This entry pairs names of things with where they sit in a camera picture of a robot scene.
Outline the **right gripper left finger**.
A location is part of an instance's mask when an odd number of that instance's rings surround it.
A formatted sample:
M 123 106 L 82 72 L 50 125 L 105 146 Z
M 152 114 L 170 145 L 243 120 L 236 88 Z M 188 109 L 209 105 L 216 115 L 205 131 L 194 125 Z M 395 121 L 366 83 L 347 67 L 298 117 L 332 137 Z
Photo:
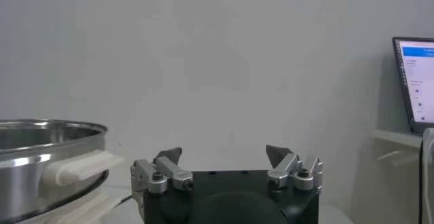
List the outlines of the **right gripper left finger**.
M 151 194 L 165 193 L 172 182 L 174 189 L 189 191 L 193 188 L 193 173 L 178 166 L 182 148 L 175 147 L 160 151 L 149 162 L 135 160 L 130 166 L 132 195 L 145 191 Z

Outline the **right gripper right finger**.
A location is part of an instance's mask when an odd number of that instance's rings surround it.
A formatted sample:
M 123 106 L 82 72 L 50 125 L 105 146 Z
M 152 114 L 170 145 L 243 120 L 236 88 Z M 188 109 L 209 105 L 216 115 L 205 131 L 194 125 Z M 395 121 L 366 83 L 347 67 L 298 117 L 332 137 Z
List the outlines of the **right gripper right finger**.
M 265 151 L 272 165 L 267 178 L 273 189 L 283 189 L 291 181 L 300 191 L 322 190 L 323 162 L 318 157 L 304 162 L 290 149 L 272 145 L 266 145 Z

